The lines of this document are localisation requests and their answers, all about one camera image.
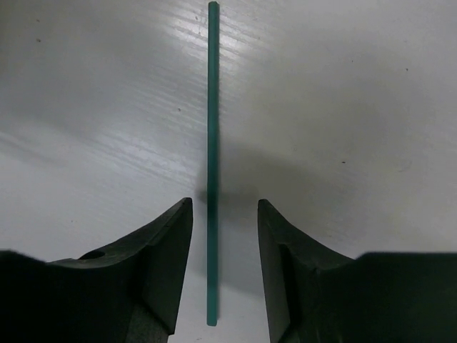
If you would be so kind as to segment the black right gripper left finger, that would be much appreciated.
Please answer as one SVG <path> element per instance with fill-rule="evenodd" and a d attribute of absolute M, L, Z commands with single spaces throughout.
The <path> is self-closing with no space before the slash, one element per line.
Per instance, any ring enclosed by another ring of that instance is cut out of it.
<path fill-rule="evenodd" d="M 184 198 L 78 259 L 1 252 L 3 342 L 166 342 L 174 334 L 193 227 Z"/>

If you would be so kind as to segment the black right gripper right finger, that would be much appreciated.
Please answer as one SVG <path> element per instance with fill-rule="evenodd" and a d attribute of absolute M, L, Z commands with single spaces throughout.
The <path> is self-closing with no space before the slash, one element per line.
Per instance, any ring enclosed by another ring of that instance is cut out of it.
<path fill-rule="evenodd" d="M 371 252 L 348 258 L 258 202 L 272 342 L 454 342 L 456 255 Z"/>

